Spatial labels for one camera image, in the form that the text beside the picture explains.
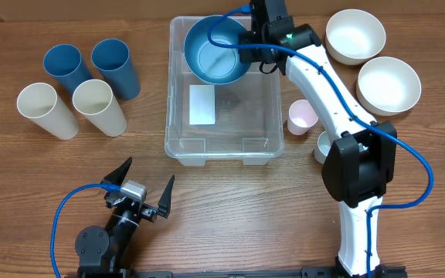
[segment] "plastic cup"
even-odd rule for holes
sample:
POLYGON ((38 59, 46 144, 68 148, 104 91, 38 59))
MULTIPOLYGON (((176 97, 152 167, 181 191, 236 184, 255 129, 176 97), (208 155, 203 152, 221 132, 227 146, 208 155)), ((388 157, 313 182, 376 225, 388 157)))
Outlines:
POLYGON ((92 63, 117 96, 125 100, 138 96, 140 83, 126 43, 119 39, 99 42, 92 50, 92 63))
POLYGON ((78 133, 79 124, 54 88, 47 83, 28 85, 16 99, 19 113, 62 140, 78 133))
POLYGON ((331 142, 329 141, 328 134, 324 131, 318 137, 317 144, 314 149, 314 157, 318 163, 324 164, 325 158, 328 156, 331 150, 331 142))
POLYGON ((291 104, 287 129, 294 135, 302 135, 313 127, 318 121, 318 116, 308 100, 297 100, 291 104))
POLYGON ((107 136, 116 137, 127 129, 127 120, 111 87, 103 80, 81 83, 73 93, 75 109, 107 136))
POLYGON ((51 48, 44 56, 44 69, 71 94, 83 81, 92 79, 80 51, 70 44, 51 48))

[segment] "bowl rim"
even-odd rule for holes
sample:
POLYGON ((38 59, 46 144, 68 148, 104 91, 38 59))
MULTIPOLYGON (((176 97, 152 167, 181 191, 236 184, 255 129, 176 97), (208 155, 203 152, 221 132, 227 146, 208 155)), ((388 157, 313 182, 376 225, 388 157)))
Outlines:
POLYGON ((380 20, 377 19, 377 18, 376 18, 373 14, 371 14, 370 12, 366 12, 366 11, 363 11, 363 10, 361 10, 361 9, 357 9, 357 8, 348 8, 348 9, 344 9, 344 10, 342 10, 342 11, 336 12, 336 13, 335 13, 335 14, 328 20, 328 24, 327 24, 326 27, 325 27, 325 36, 326 36, 326 39, 329 41, 329 45, 330 45, 336 52, 338 52, 339 54, 343 55, 343 56, 346 57, 346 58, 349 58, 349 59, 355 59, 355 60, 371 59, 372 57, 377 56, 377 55, 384 49, 384 47, 386 46, 386 40, 387 40, 386 29, 384 28, 384 25, 382 24, 382 22, 380 22, 380 20), (342 51, 340 51, 340 50, 334 45, 333 42, 331 42, 331 40, 329 39, 329 32, 330 32, 330 30, 331 30, 331 29, 329 28, 329 23, 331 23, 331 21, 332 21, 332 19, 333 19, 334 17, 336 17, 337 15, 339 15, 339 14, 341 14, 341 13, 343 13, 343 12, 360 12, 360 13, 369 15, 369 16, 370 16, 371 18, 373 18, 378 24, 380 24, 380 26, 382 27, 382 34, 383 34, 382 38, 383 38, 383 42, 382 42, 382 47, 379 49, 379 51, 375 52, 375 54, 373 54, 373 55, 370 55, 370 56, 364 56, 364 57, 362 57, 362 58, 352 57, 352 56, 349 56, 349 55, 347 55, 347 54, 344 54, 342 51))
POLYGON ((367 63, 365 63, 362 66, 362 68, 360 69, 360 72, 358 73, 357 86, 359 88, 360 94, 363 96, 365 101, 367 101, 370 105, 372 105, 373 107, 375 107, 376 109, 378 109, 380 111, 384 111, 384 112, 388 112, 388 113, 394 113, 394 114, 402 113, 402 112, 405 112, 405 111, 408 111, 408 110, 412 109, 418 103, 418 101, 420 100, 420 97, 422 96, 422 82, 420 81, 420 77, 418 76, 418 74, 416 73, 414 68, 412 68, 408 63, 406 63, 405 61, 403 61, 401 59, 394 58, 394 57, 389 57, 389 56, 377 57, 377 58, 371 59, 367 63), (419 84, 419 89, 418 89, 418 93, 417 93, 418 96, 417 96, 416 100, 409 105, 408 108, 402 109, 402 110, 387 110, 387 109, 381 108, 378 105, 373 104, 373 102, 369 99, 369 95, 370 94, 365 93, 365 91, 362 89, 362 85, 360 83, 360 79, 362 78, 362 75, 365 75, 365 71, 366 71, 365 68, 367 67, 368 64, 374 63, 374 61, 378 62, 379 60, 382 60, 382 59, 389 59, 389 60, 392 60, 392 61, 396 61, 397 63, 401 63, 402 65, 406 66, 409 70, 411 70, 415 74, 416 80, 418 81, 418 84, 419 84))

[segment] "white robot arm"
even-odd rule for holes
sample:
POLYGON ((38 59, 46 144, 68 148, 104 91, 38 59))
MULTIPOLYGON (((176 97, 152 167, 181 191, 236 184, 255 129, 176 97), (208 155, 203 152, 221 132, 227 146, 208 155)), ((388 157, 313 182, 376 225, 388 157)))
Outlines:
MULTIPOLYGON (((367 113, 348 92, 343 82, 333 70, 323 46, 307 46, 298 50, 299 53, 311 58, 331 76, 346 103, 355 115, 366 123, 375 122, 375 118, 367 113)), ((294 56, 286 62, 286 74, 303 93, 318 115, 328 134, 331 144, 342 137, 345 132, 357 134, 365 128, 350 119, 328 81, 309 63, 294 56)), ((338 259, 349 276, 363 275, 366 271, 365 257, 367 250, 365 213, 374 205, 380 205, 382 197, 368 198, 358 203, 356 208, 339 202, 341 220, 341 248, 338 259)), ((372 251, 371 271, 379 264, 380 259, 376 248, 378 211, 372 216, 372 251)))

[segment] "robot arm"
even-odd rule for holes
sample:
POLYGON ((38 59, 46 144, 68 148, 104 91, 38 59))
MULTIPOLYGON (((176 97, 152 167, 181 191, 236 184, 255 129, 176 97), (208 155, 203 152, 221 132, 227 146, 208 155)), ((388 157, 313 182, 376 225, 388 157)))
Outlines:
MULTIPOLYGON (((328 60, 323 46, 307 46, 299 49, 298 52, 324 67, 324 70, 334 80, 346 103, 355 115, 366 123, 375 122, 375 118, 356 102, 339 79, 328 60)), ((325 127, 331 144, 335 140, 341 139, 345 133, 357 134, 365 129, 353 120, 350 120, 350 116, 346 113, 327 80, 310 64, 296 56, 289 57, 286 62, 286 74, 314 108, 315 113, 317 113, 325 127)), ((361 276, 366 273, 365 252, 367 248, 365 227, 367 215, 365 211, 374 205, 380 205, 381 202, 382 197, 378 198, 377 196, 359 202, 356 208, 349 207, 345 202, 339 202, 341 248, 339 249, 338 260, 349 276, 361 276)), ((372 216, 371 271, 380 264, 376 248, 377 218, 378 211, 372 216)))
MULTIPOLYGON (((104 177, 101 184, 121 185, 132 158, 104 177)), ((76 237, 75 250, 80 258, 76 278, 134 278, 135 271, 122 263, 128 245, 140 221, 155 222, 157 216, 169 217, 175 176, 171 176, 158 208, 145 203, 147 188, 127 181, 118 192, 108 192, 106 206, 113 209, 105 227, 90 226, 76 237)))
MULTIPOLYGON (((239 44, 266 43, 298 51, 322 66, 338 87, 346 104, 363 122, 392 136, 390 123, 377 124, 348 92, 329 63, 317 34, 309 25, 294 26, 284 0, 252 0, 252 30, 239 35, 239 44)), ((275 49, 240 49, 243 63, 276 63, 314 108, 328 133, 331 150, 322 168, 324 185, 339 202, 341 248, 338 268, 344 276, 366 274, 366 220, 372 206, 382 203, 386 184, 392 180, 396 145, 367 131, 347 114, 329 82, 309 63, 275 49)), ((378 212, 372 215, 371 269, 380 264, 376 248, 378 212)))

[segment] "pink cup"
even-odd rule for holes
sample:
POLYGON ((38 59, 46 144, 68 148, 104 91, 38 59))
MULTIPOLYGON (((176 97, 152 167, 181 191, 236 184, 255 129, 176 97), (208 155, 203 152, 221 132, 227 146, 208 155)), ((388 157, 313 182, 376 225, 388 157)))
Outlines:
POLYGON ((294 135, 302 135, 313 127, 318 116, 308 100, 297 100, 290 106, 287 129, 294 135))

